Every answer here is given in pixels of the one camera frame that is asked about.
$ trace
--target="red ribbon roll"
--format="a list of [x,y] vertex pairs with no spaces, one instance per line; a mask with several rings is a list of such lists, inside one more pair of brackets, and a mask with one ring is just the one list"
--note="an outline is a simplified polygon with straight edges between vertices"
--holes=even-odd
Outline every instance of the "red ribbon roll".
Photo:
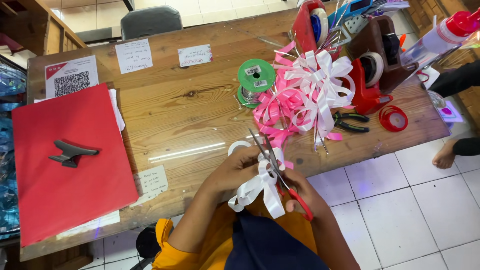
[[380,124],[388,131],[399,132],[408,126],[407,115],[397,106],[383,107],[378,113]]

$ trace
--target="hand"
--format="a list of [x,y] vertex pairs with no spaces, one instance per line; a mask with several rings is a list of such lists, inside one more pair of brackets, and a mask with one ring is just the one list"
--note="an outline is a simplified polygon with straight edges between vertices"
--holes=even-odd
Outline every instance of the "hand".
[[256,146],[236,150],[207,177],[203,185],[216,193],[238,189],[258,175],[259,154],[260,149]]
[[[285,168],[283,171],[283,179],[287,182],[290,188],[295,188],[298,195],[305,201],[313,214],[313,218],[319,218],[323,216],[330,208],[325,200],[318,194],[308,180],[297,171],[289,168]],[[287,212],[299,212],[305,214],[300,203],[296,200],[289,200],[285,204]]]

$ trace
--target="plastic bottle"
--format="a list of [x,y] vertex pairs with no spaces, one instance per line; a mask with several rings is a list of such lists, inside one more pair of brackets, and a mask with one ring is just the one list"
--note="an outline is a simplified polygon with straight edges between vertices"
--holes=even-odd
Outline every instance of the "plastic bottle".
[[479,19],[480,8],[473,14],[468,11],[458,11],[450,18],[444,19],[400,55],[402,65],[418,62],[417,71],[421,70],[439,54],[461,44],[475,32],[480,27]]

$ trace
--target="leg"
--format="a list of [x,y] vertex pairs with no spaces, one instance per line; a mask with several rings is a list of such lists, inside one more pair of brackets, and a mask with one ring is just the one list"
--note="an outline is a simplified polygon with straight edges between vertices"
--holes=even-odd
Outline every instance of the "leg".
[[445,98],[459,93],[470,86],[480,86],[479,71],[480,60],[467,63],[452,72],[440,74],[429,90],[437,92]]
[[439,169],[452,167],[455,155],[476,156],[480,155],[480,138],[451,139],[448,140],[442,150],[433,158],[432,164]]

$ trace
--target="red bottle cap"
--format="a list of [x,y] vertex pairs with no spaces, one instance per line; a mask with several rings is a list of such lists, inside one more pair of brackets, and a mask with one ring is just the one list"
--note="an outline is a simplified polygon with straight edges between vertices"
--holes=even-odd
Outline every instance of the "red bottle cap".
[[457,37],[466,37],[480,27],[480,8],[473,14],[468,11],[458,11],[447,19],[448,30]]

